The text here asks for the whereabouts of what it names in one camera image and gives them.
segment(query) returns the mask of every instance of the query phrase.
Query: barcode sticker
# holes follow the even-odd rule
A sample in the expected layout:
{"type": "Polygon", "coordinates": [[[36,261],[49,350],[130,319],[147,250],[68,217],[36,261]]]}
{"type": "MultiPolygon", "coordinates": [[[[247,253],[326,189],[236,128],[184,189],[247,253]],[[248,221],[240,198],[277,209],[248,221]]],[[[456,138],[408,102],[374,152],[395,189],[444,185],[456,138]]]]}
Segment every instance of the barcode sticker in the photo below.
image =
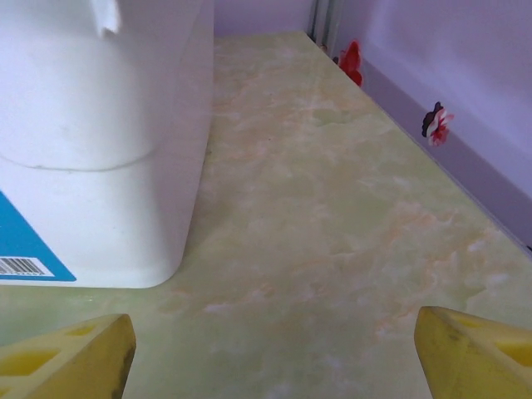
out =
{"type": "Polygon", "coordinates": [[[37,258],[0,257],[0,276],[53,277],[53,274],[37,258]]]}

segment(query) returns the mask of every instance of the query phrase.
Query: lavender wall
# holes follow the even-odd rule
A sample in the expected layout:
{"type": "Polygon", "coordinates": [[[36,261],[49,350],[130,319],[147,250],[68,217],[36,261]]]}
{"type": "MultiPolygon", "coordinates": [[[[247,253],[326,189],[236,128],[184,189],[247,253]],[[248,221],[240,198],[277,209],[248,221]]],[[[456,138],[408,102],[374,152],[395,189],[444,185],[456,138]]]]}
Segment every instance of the lavender wall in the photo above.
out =
{"type": "Polygon", "coordinates": [[[345,0],[335,52],[357,38],[364,90],[520,243],[532,243],[532,2],[345,0]],[[434,102],[456,115],[439,148],[434,102]]]}
{"type": "Polygon", "coordinates": [[[306,31],[313,0],[216,0],[214,34],[306,31]]]}

